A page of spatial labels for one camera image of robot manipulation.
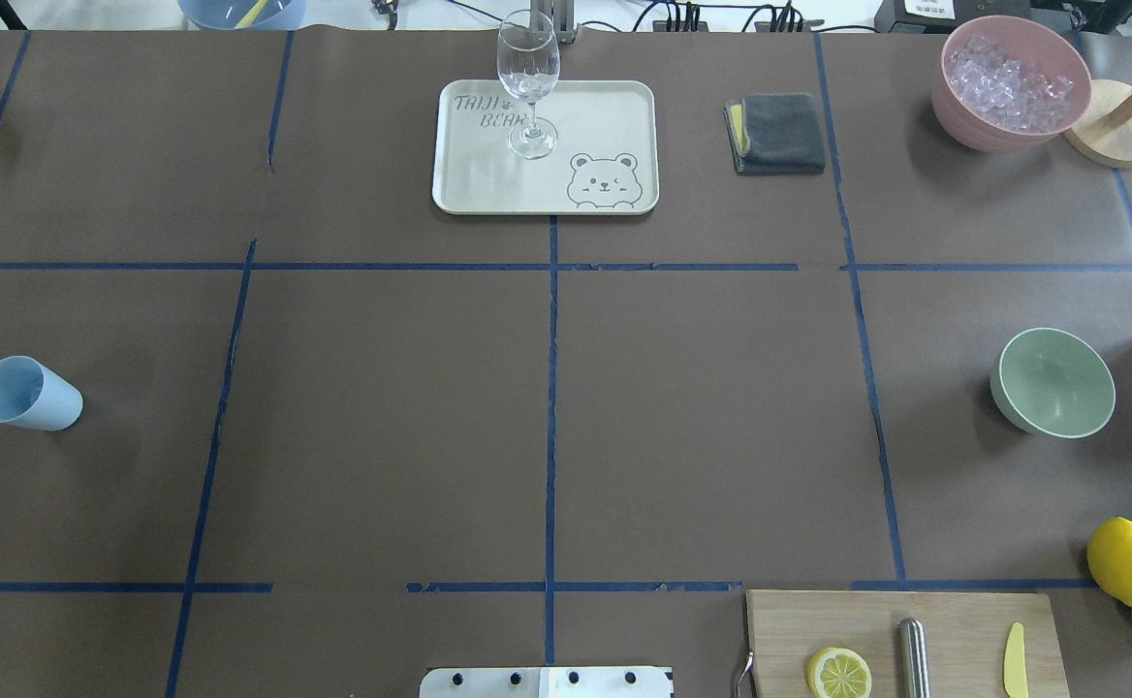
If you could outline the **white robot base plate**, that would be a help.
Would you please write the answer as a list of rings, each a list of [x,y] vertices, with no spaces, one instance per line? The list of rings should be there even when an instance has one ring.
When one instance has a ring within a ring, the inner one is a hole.
[[[674,697],[672,670],[645,666],[436,667],[420,697]]]

